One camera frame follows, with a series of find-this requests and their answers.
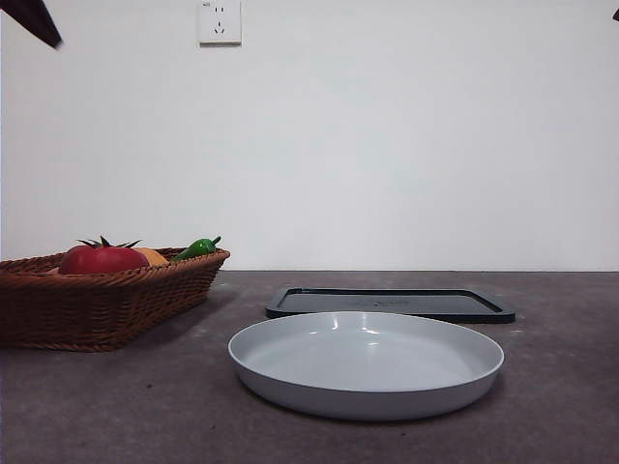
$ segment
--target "plate rim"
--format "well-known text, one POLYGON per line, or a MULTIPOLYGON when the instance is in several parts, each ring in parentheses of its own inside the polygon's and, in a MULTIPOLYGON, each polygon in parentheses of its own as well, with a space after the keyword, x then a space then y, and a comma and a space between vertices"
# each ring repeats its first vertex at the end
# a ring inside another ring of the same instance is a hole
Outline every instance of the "plate rim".
POLYGON ((312 313, 306 313, 306 314, 294 314, 294 315, 290 315, 290 316, 285 316, 285 317, 279 317, 277 319, 267 319, 266 321, 260 321, 257 322, 255 324, 251 324, 245 328, 243 328, 242 330, 240 330, 239 332, 237 332, 236 334, 234 334, 230 340, 228 341, 227 344, 227 351, 228 351, 228 355, 230 356, 230 358, 232 358, 232 360, 237 364, 240 365, 241 367, 243 367, 245 370, 258 375, 260 377, 269 379, 271 381, 275 381, 275 382, 279 382, 279 383, 284 383, 287 385, 291 385, 294 387, 304 387, 307 389, 317 389, 317 390, 322 390, 322 391, 326 391, 326 392, 354 392, 354 393, 412 393, 412 392, 436 392, 436 391, 440 391, 440 390, 446 390, 446 389, 452 389, 452 388, 458 388, 458 387, 464 387, 467 385, 471 385, 474 384, 476 382, 479 382, 481 380, 484 380, 485 378, 491 377, 492 375, 496 374, 498 372, 498 370, 503 366, 503 364, 505 363, 505 352, 503 351, 503 348, 501 347, 501 345, 499 345, 495 340, 493 340, 492 338, 490 338, 489 336, 487 336, 484 333, 480 333, 477 331, 474 331, 473 329, 470 329, 468 327, 463 327, 459 324, 454 324, 451 322, 445 322, 445 321, 439 321, 437 319, 429 319, 426 317, 421 317, 421 316, 413 316, 413 315, 409 315, 409 314, 396 314, 393 312, 384 312, 384 311, 328 311, 328 312, 312 312, 312 313), (277 323, 278 321, 280 323, 282 323, 284 320, 291 318, 291 317, 318 317, 318 316, 325 316, 327 314, 333 314, 333 315, 337 315, 337 314, 380 314, 380 315, 387 315, 389 317, 412 317, 415 320, 423 320, 426 321, 430 324, 447 324, 449 326, 456 326, 458 327, 459 330, 465 330, 465 331, 469 331, 475 335, 480 335, 481 337, 485 338, 486 341, 489 341, 491 345, 494 345, 495 348, 497 348, 499 350, 499 354, 500 354, 500 358, 499 358, 499 362, 492 368, 489 369, 485 372, 483 372, 482 374, 479 374, 475 377, 473 377, 471 380, 468 380, 466 382, 457 382, 457 383, 452 383, 452 384, 446 384, 446 385, 440 385, 440 386, 435 386, 435 387, 427 387, 427 388, 423 388, 423 389, 408 389, 408 390, 402 390, 402 389, 334 389, 334 388, 329 388, 329 387, 320 387, 320 386, 316 386, 316 385, 307 385, 304 383, 299 383, 299 382, 290 382, 289 380, 284 380, 284 379, 279 379, 277 377, 273 377, 271 375, 267 375, 263 372, 259 372, 249 366, 247 366, 246 363, 242 362, 241 360, 239 360, 236 355, 233 353, 232 351, 232 343, 233 341, 240 336, 242 333, 244 333, 245 331, 248 331, 249 329, 252 329, 256 326, 260 326, 262 324, 267 324, 267 323, 277 323))

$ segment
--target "woven basket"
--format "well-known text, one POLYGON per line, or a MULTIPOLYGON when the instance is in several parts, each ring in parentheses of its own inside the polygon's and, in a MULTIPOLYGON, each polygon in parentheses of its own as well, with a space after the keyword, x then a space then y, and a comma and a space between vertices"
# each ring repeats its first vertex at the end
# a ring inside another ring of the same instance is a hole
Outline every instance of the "woven basket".
MULTIPOLYGON (((183 248, 161 248, 170 258, 183 248)), ((230 253, 113 274, 54 275, 64 253, 0 262, 0 346, 111 351, 196 306, 230 253)))

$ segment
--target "yellow vegetable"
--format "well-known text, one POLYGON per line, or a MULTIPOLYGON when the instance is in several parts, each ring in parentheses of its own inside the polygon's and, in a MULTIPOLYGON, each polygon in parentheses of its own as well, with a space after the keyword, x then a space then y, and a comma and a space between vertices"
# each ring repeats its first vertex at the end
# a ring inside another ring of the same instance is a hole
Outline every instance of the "yellow vegetable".
POLYGON ((146 256, 146 259, 148 259, 148 264, 151 266, 167 264, 167 259, 165 259, 158 251, 151 248, 134 248, 134 250, 139 251, 146 256))

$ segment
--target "dark tray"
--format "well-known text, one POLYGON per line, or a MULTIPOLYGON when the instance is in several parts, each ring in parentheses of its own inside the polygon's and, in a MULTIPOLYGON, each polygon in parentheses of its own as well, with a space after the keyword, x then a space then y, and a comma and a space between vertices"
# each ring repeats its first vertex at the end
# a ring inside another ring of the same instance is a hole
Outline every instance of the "dark tray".
POLYGON ((268 317, 309 312, 375 311, 456 323, 509 323, 516 313, 470 290, 352 290, 283 288, 266 306, 268 317))

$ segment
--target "basket rim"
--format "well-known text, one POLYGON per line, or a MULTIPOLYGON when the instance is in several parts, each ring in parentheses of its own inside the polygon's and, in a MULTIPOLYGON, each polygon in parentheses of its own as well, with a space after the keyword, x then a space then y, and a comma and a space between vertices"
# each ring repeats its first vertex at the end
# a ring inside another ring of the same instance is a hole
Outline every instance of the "basket rim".
MULTIPOLYGON (((153 248, 156 251, 170 251, 170 250, 183 250, 182 247, 164 247, 153 248)), ((48 272, 33 272, 33 271, 13 271, 10 269, 3 269, 6 266, 15 265, 19 263, 27 263, 32 260, 45 260, 49 258, 59 258, 65 254, 55 253, 47 256, 35 256, 31 258, 21 258, 16 260, 0 261, 0 280, 7 277, 12 278, 28 278, 35 277, 39 279, 53 279, 60 283, 61 281, 71 281, 78 283, 79 281, 84 283, 120 283, 125 280, 135 281, 136 278, 142 279, 147 277, 166 276, 170 274, 176 274, 177 272, 191 271, 197 268, 203 267, 216 267, 220 266, 225 259, 230 256, 230 252, 226 249, 217 248, 215 253, 210 253, 202 256, 195 256, 194 258, 183 259, 181 261, 167 262, 158 266, 143 266, 141 268, 129 269, 126 271, 119 271, 117 273, 106 274, 50 274, 48 272)))

